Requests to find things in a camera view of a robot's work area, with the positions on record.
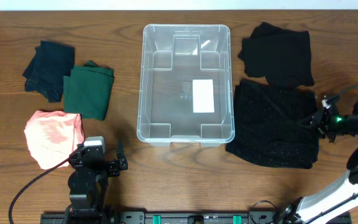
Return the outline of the black glittery garment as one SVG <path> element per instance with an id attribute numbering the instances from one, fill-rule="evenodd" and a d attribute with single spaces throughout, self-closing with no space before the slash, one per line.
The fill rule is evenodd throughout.
<path id="1" fill-rule="evenodd" d="M 258 166 L 311 169 L 319 137 L 306 119 L 316 111 L 312 91 L 243 79 L 234 94 L 235 137 L 226 151 Z"/>

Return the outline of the plain black garment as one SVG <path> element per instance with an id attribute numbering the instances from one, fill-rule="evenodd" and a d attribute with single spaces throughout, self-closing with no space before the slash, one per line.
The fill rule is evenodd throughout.
<path id="1" fill-rule="evenodd" d="M 262 22 L 250 37 L 242 39 L 237 55 L 248 77 L 265 77 L 271 86 L 313 86 L 310 33 Z"/>

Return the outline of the clear plastic storage bin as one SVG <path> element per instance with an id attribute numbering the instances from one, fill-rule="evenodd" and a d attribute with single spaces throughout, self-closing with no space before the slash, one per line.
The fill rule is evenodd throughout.
<path id="1" fill-rule="evenodd" d="M 214 113 L 193 112 L 193 80 L 213 80 Z M 231 31 L 223 24 L 144 27 L 137 137 L 154 146 L 220 146 L 235 136 Z"/>

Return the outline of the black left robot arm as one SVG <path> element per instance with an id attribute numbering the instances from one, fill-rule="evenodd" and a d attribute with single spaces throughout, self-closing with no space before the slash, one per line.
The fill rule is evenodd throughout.
<path id="1" fill-rule="evenodd" d="M 68 179 L 73 213 L 67 215 L 67 222 L 111 222 L 111 212 L 104 207 L 108 179 L 127 170 L 128 162 L 121 141 L 117 144 L 115 159 L 107 161 L 105 152 L 104 138 L 96 136 L 87 138 L 70 154 L 68 162 L 75 171 Z"/>

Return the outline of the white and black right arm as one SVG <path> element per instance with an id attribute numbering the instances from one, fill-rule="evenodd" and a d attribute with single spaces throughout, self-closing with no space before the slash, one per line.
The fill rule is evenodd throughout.
<path id="1" fill-rule="evenodd" d="M 330 141 L 337 135 L 358 135 L 358 100 L 352 114 L 337 113 L 335 100 L 325 97 L 319 131 Z M 350 156 L 345 173 L 322 191 L 301 197 L 276 215 L 274 223 L 329 223 L 348 210 L 358 207 L 358 148 Z"/>

